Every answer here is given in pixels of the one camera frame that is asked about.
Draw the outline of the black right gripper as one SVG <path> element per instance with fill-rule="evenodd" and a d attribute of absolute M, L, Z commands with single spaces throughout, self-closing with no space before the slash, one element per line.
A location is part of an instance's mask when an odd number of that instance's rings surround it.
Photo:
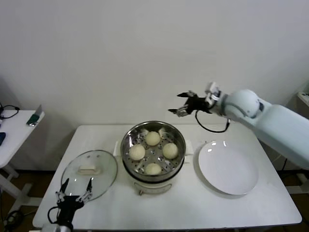
<path fill-rule="evenodd" d="M 189 90 L 188 92 L 182 92 L 177 95 L 180 98 L 189 98 L 189 106 L 183 105 L 178 109 L 168 109 L 169 112 L 177 115 L 178 117 L 184 117 L 190 115 L 193 111 L 202 111 L 210 114 L 210 105 L 206 102 L 206 98 L 198 97 L 196 93 Z"/>

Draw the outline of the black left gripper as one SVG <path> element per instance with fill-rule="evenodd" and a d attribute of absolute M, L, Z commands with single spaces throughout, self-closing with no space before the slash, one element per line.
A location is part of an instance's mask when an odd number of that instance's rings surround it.
<path fill-rule="evenodd" d="M 61 184 L 60 190 L 56 191 L 56 202 L 60 209 L 57 217 L 58 224 L 72 223 L 75 212 L 84 206 L 93 196 L 91 177 L 86 187 L 86 192 L 82 196 L 66 196 L 65 190 L 69 183 L 69 178 Z"/>

